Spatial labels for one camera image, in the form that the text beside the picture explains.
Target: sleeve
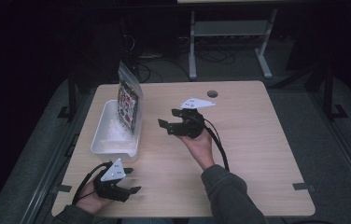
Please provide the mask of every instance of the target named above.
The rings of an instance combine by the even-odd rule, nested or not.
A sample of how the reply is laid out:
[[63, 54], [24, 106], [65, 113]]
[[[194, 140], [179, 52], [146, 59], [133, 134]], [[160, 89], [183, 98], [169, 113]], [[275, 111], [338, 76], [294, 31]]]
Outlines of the sleeve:
[[246, 182], [239, 176], [213, 165], [202, 173], [202, 181], [211, 203], [211, 212], [219, 223], [267, 223], [265, 216], [248, 197]]
[[94, 215], [85, 210], [75, 206], [67, 205], [64, 210], [53, 218], [52, 224], [89, 224], [92, 223]]

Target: person's right hand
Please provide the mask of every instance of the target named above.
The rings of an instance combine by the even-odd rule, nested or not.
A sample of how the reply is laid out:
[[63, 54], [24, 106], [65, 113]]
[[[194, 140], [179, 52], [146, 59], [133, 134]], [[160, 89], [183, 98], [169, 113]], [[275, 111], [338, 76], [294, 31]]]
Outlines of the person's right hand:
[[187, 136], [178, 136], [178, 138], [187, 146], [190, 154], [203, 170], [215, 164], [213, 159], [212, 138], [206, 129], [193, 139]]

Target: wooden table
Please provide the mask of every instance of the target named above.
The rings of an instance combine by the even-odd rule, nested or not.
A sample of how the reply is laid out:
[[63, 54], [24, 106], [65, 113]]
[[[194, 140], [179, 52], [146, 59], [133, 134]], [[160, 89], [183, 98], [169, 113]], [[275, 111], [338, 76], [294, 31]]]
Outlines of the wooden table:
[[[265, 216], [310, 216], [315, 207], [303, 183], [269, 95], [259, 81], [189, 82], [142, 84], [144, 123], [139, 157], [125, 163], [134, 171], [119, 185], [142, 186], [126, 203], [114, 202], [98, 216], [103, 217], [211, 217], [210, 204], [200, 175], [201, 168], [173, 135], [160, 128], [158, 119], [179, 122], [172, 108], [195, 97], [212, 100], [215, 106], [199, 109], [218, 130], [230, 169], [248, 185], [248, 194]], [[208, 91], [217, 91], [211, 99]], [[100, 159], [91, 153], [105, 102], [117, 99], [118, 85], [100, 86], [94, 96], [63, 185], [71, 191], [59, 192], [52, 214], [59, 214], [72, 202], [82, 179]], [[215, 161], [223, 164], [217, 147]]]

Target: small round object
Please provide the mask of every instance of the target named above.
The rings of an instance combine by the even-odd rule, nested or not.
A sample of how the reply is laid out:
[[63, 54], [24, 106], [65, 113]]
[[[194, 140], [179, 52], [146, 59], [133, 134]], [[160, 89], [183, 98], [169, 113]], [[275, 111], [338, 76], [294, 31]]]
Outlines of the small round object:
[[210, 98], [216, 98], [218, 96], [218, 92], [216, 92], [216, 91], [208, 91], [207, 95]]

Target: hand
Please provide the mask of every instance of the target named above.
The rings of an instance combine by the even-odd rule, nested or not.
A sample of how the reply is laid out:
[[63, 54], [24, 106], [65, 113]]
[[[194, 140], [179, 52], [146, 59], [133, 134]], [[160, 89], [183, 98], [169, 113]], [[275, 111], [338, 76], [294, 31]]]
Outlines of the hand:
[[77, 201], [76, 206], [92, 214], [96, 214], [98, 211], [112, 202], [109, 199], [100, 198], [97, 193], [94, 192], [92, 180], [82, 189], [79, 194], [79, 198], [80, 199]]
[[178, 136], [178, 138], [187, 146], [192, 157], [199, 163], [203, 170], [214, 165], [212, 138], [206, 129], [196, 138], [187, 136]]

